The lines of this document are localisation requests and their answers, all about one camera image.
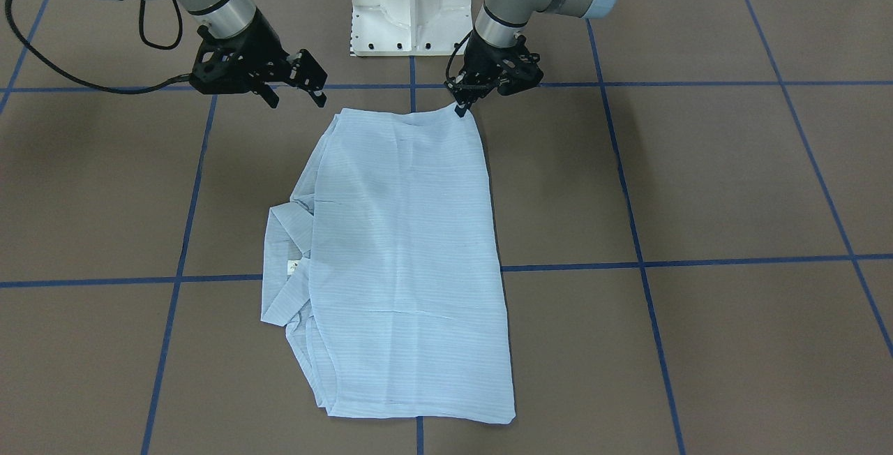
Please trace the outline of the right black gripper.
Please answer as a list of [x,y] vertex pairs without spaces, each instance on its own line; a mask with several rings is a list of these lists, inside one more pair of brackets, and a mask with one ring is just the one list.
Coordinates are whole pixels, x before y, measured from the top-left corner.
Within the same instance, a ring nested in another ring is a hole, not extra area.
[[327,102],[324,86],[328,73],[307,49],[290,54],[260,10],[235,36],[214,38],[210,26],[199,26],[202,42],[195,57],[189,84],[205,95],[254,93],[271,108],[277,108],[280,96],[271,83],[306,92],[323,108]]

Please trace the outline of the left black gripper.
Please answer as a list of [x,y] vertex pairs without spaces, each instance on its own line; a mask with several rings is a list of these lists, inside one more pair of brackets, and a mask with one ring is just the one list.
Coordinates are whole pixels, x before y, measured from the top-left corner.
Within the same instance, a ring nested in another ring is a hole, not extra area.
[[493,47],[472,30],[460,77],[444,80],[456,103],[458,117],[465,117],[479,99],[492,91],[510,96],[540,84],[544,77],[539,67],[540,55],[530,52],[526,42],[526,36],[519,35],[511,47]]

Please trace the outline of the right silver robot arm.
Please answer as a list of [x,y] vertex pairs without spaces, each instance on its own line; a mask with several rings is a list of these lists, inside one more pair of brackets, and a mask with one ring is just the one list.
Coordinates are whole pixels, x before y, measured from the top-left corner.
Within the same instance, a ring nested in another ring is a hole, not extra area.
[[254,0],[175,1],[197,22],[202,41],[188,74],[193,89],[205,95],[252,93],[276,107],[280,99],[273,86],[281,84],[307,92],[316,106],[326,104],[325,70],[306,49],[286,52]]

